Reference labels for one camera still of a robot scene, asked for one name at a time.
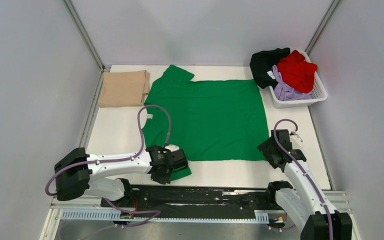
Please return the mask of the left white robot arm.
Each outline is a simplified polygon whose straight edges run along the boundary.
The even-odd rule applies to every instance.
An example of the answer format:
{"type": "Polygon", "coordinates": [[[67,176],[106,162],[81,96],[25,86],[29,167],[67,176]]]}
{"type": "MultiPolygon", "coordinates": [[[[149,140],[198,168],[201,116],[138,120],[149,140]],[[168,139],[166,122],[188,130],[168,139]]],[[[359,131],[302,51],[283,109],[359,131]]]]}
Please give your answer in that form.
{"type": "Polygon", "coordinates": [[[56,198],[71,201],[95,196],[129,206],[133,193],[127,179],[112,179],[125,174],[150,175],[156,183],[171,183],[172,174],[188,167],[184,151],[176,145],[152,145],[140,153],[115,155],[87,154],[78,147],[54,165],[56,198]]]}

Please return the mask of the green t shirt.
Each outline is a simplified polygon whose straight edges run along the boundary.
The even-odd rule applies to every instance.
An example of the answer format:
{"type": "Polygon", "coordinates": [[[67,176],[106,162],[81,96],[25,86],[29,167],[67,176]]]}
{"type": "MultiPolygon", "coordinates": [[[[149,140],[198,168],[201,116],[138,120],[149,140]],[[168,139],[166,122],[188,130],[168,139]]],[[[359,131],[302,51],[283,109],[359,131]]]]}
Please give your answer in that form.
{"type": "Polygon", "coordinates": [[[195,81],[193,73],[170,65],[152,83],[145,105],[148,147],[168,142],[189,161],[264,160],[258,145],[270,131],[253,79],[195,81]]]}

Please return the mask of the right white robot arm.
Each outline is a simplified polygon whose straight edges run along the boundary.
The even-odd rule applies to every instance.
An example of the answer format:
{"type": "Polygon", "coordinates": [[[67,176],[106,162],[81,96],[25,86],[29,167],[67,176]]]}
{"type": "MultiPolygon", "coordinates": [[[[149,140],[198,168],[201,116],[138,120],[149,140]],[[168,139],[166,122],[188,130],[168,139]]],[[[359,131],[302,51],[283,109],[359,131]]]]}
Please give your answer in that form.
{"type": "Polygon", "coordinates": [[[328,197],[309,168],[300,149],[294,149],[287,129],[272,130],[258,150],[274,169],[280,169],[287,181],[272,181],[265,201],[272,209],[282,208],[300,232],[302,240],[350,240],[353,222],[328,197]]]}

